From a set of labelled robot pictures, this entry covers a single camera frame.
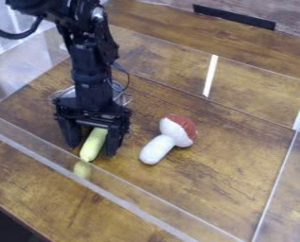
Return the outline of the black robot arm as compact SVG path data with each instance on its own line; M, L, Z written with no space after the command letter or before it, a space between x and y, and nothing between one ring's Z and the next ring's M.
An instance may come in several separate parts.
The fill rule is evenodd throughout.
M81 143L85 127L104 128L105 152L113 156L129 131L131 109L115 101L112 65L120 58L120 45L101 0L6 0L6 4L57 25L71 54L75 87L53 99L68 145Z

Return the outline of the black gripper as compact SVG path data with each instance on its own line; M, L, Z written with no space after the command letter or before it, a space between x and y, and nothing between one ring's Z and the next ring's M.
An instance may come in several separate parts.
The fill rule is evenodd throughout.
M112 102L100 110L88 110L77 105L75 97L56 97L53 104L57 106L56 118L69 147L76 148L81 143L81 126L111 127L105 140L105 153L113 157L129 130L131 109Z

